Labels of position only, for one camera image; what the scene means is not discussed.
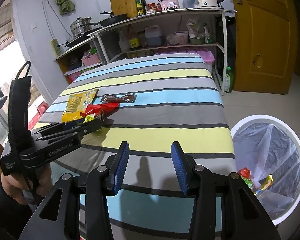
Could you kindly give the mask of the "person's left hand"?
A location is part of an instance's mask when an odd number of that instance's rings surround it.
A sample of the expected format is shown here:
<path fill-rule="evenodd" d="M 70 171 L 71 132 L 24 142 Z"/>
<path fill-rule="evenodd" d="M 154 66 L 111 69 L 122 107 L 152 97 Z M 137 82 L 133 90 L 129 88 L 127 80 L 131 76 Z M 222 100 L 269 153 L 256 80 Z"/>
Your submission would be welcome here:
<path fill-rule="evenodd" d="M 45 197 L 52 188 L 50 164 L 47 164 L 43 167 L 42 171 L 38 175 L 38 179 L 39 186 L 36 189 L 36 193 L 41 197 Z M 30 189 L 22 175 L 11 174 L 9 176 L 5 176 L 1 174 L 1 184 L 4 191 L 11 198 L 21 205 L 27 204 L 27 201 L 23 195 L 23 190 L 29 191 Z"/>

